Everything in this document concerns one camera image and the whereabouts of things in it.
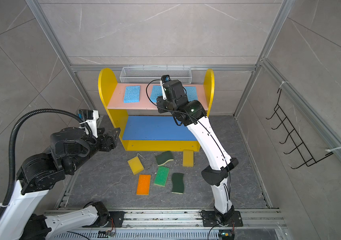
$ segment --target sponge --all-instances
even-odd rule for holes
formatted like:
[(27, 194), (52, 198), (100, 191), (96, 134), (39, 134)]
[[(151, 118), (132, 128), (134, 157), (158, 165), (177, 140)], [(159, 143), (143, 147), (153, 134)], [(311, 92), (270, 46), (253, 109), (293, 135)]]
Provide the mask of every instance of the sponge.
[(182, 165), (183, 167), (193, 166), (193, 150), (184, 150), (182, 155)]
[(175, 172), (172, 174), (172, 193), (183, 194), (184, 193), (184, 174)]
[(156, 155), (155, 158), (156, 158), (157, 165), (162, 166), (168, 161), (173, 161), (173, 154), (171, 151), (166, 151), (160, 155)]
[(138, 103), (140, 101), (140, 86), (125, 87), (124, 103)]
[(165, 187), (165, 183), (167, 182), (169, 173), (168, 167), (159, 166), (159, 169), (157, 170), (156, 178), (154, 179), (154, 185)]
[(187, 91), (188, 101), (198, 100), (196, 87), (184, 87)]
[(149, 185), (151, 183), (150, 175), (139, 175), (139, 183), (137, 184), (137, 195), (149, 195)]
[(142, 170), (144, 170), (144, 167), (141, 164), (139, 157), (137, 157), (137, 156), (132, 158), (131, 160), (129, 160), (128, 164), (132, 169), (133, 175), (136, 175), (139, 172), (141, 172)]
[(163, 95), (163, 91), (161, 90), (161, 86), (153, 85), (152, 93), (151, 93), (151, 97), (150, 97), (152, 102), (156, 103), (157, 102), (157, 97), (158, 96), (162, 96), (162, 95)]

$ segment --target gray tile wall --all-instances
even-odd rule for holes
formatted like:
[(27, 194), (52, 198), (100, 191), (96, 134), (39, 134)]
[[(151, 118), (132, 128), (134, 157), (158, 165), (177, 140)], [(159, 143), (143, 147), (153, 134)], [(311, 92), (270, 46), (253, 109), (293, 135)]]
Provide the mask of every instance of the gray tile wall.
[[(9, 136), (17, 119), (39, 108), (74, 112), (81, 102), (26, 2), (0, 1), (0, 202), (8, 183)], [(42, 152), (51, 133), (67, 124), (69, 119), (57, 114), (39, 114), (26, 121), (17, 138), (16, 169), (27, 157)], [(37, 214), (53, 208), (63, 186), (63, 182), (55, 185)]]
[(76, 64), (254, 64), (279, 0), (43, 0)]
[(296, 1), (268, 58), (341, 137), (341, 1)]
[[(120, 71), (114, 71), (120, 81)], [(250, 77), (250, 71), (215, 71), (215, 93), (212, 115), (232, 115), (242, 91)], [(98, 71), (79, 71), (78, 75), (100, 114), (106, 114), (98, 92)], [(192, 71), (192, 84), (203, 84), (205, 71)], [(156, 110), (130, 110), (130, 115), (158, 115)]]
[[(238, 121), (273, 207), (281, 209), (294, 239), (341, 239), (341, 163), (330, 156), (310, 167), (303, 163), (286, 130), (273, 114), (279, 85), (266, 73), (250, 92)], [(279, 104), (316, 160), (328, 147), (284, 93)]]

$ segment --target white cable tie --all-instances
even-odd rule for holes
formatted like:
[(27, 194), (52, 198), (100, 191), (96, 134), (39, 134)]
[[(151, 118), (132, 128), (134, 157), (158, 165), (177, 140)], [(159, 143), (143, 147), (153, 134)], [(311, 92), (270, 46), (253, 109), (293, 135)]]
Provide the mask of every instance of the white cable tie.
[(281, 84), (280, 84), (280, 87), (278, 87), (278, 88), (281, 88), (281, 86), (282, 86), (284, 83), (288, 83), (288, 82), (282, 81)]
[(141, 156), (141, 154), (139, 154), (139, 153), (137, 153), (137, 155), (136, 155), (136, 156), (137, 156), (137, 157), (139, 157), (139, 155), (140, 155), (140, 157), (142, 157), (142, 158), (144, 158), (144, 159), (145, 159), (145, 157)]
[(0, 203), (0, 207), (8, 207), (8, 206), (9, 206), (9, 204), (6, 205), (6, 206), (4, 206), (4, 205), (2, 204), (2, 202)]
[(332, 151), (337, 150), (337, 149), (341, 149), (341, 147), (335, 147), (335, 148), (332, 148), (332, 149), (325, 149), (325, 151), (332, 152)]

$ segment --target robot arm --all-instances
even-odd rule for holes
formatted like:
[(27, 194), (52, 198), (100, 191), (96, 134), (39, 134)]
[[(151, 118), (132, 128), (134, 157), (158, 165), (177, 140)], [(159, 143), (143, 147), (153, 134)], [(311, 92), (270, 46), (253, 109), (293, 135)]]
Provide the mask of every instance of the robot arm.
[(97, 118), (97, 111), (82, 110), (82, 119), (86, 119), (84, 122), (90, 127), (91, 136), (87, 129), (64, 128), (51, 135), (51, 145), (43, 153), (23, 162), (16, 174), (10, 202), (0, 217), (0, 240), (49, 239), (76, 227), (100, 227), (107, 223), (109, 212), (102, 202), (68, 214), (33, 214), (56, 182), (65, 179), (67, 174), (73, 175), (96, 152), (108, 152), (116, 147), (120, 128), (109, 131), (98, 129)]
[(159, 113), (171, 112), (175, 119), (181, 121), (193, 133), (202, 146), (209, 166), (201, 174), (211, 185), (217, 220), (223, 225), (227, 224), (234, 212), (230, 201), (228, 175), (230, 178), (230, 170), (238, 165), (238, 160), (232, 159), (222, 147), (201, 103), (197, 100), (188, 101), (181, 82), (171, 80), (169, 75), (162, 76), (161, 80), (166, 99), (164, 100), (162, 96), (157, 98), (158, 111)]

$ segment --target green sponge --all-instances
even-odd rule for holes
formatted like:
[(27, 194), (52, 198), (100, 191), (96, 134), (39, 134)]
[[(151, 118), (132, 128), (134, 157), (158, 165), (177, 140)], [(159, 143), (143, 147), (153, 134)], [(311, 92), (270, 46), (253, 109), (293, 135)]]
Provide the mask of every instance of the green sponge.
[(183, 173), (175, 172), (172, 174), (172, 193), (183, 194), (184, 193), (184, 182)]
[(154, 179), (154, 185), (165, 187), (165, 183), (167, 182), (168, 178), (168, 173), (169, 173), (168, 167), (159, 166), (156, 178)]
[(173, 154), (171, 151), (163, 152), (160, 155), (156, 155), (156, 162), (158, 166), (162, 166), (168, 161), (173, 161)]

